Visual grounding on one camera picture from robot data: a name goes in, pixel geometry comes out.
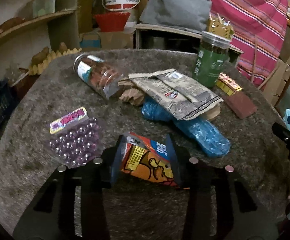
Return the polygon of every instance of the egg tray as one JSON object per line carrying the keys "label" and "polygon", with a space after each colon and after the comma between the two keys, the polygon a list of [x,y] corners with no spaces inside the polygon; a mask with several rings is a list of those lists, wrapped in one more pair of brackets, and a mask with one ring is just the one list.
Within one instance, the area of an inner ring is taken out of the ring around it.
{"label": "egg tray", "polygon": [[44,59],[44,61],[38,65],[34,65],[34,66],[29,66],[29,76],[34,76],[34,75],[40,75],[41,73],[43,73],[43,71],[48,67],[49,63],[58,58],[58,57],[62,57],[68,54],[76,54],[78,52],[82,51],[82,48],[80,49],[76,49],[74,48],[73,50],[68,49],[67,51],[65,51],[63,54],[60,53],[60,51],[56,51],[54,52],[52,50],[51,53],[48,54],[47,58]]}

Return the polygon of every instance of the orange snack bag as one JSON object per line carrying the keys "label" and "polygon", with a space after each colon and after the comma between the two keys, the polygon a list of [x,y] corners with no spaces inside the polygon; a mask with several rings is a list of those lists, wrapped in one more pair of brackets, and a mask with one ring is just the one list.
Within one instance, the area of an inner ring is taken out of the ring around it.
{"label": "orange snack bag", "polygon": [[121,171],[140,179],[176,186],[166,146],[130,132]]}

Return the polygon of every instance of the bucket handle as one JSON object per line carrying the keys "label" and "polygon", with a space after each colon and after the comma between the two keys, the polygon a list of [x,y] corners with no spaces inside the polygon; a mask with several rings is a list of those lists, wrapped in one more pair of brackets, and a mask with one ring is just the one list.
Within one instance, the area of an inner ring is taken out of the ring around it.
{"label": "bucket handle", "polygon": [[138,4],[141,2],[141,0],[139,0],[138,2],[137,2],[137,4],[135,4],[133,7],[131,7],[131,8],[123,8],[123,9],[108,9],[107,7],[106,7],[106,5],[104,5],[104,0],[102,0],[102,5],[103,5],[103,7],[107,10],[107,11],[110,11],[110,12],[115,12],[115,11],[128,11],[128,10],[131,10],[131,9],[134,9],[136,6],[138,6]]}

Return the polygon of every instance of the gray felt tablecloth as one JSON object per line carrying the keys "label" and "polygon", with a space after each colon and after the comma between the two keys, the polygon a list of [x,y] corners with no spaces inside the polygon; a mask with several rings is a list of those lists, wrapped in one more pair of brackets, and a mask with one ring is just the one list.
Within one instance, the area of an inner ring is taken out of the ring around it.
{"label": "gray felt tablecloth", "polygon": [[[190,75],[196,56],[160,50],[113,50],[92,52],[132,72],[153,72],[175,68]],[[158,142],[175,135],[176,143],[216,167],[231,164],[253,190],[261,203],[276,217],[286,205],[290,162],[285,145],[271,132],[281,122],[277,112],[232,65],[229,74],[244,89],[258,111],[243,120],[226,104],[212,122],[230,140],[229,154],[208,159],[197,144],[171,125],[145,120],[139,107],[117,99],[103,99],[73,71],[75,55],[52,61],[12,114],[0,141],[0,223],[12,234],[21,214],[59,163],[45,147],[50,138],[49,123],[80,106],[90,116],[106,121],[102,144],[113,146],[118,136],[133,131]],[[111,190],[104,190],[104,206],[112,239],[181,239],[188,192],[155,185],[121,174]]]}

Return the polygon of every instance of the pink striped blanket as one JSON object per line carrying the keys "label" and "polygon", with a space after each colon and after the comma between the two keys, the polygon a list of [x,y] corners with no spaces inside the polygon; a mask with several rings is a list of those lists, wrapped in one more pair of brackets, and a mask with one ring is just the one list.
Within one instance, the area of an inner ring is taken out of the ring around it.
{"label": "pink striped blanket", "polygon": [[260,85],[275,68],[287,26],[288,0],[211,0],[212,14],[219,13],[234,27],[232,44],[244,51],[238,68],[251,78],[257,37],[254,84]]}

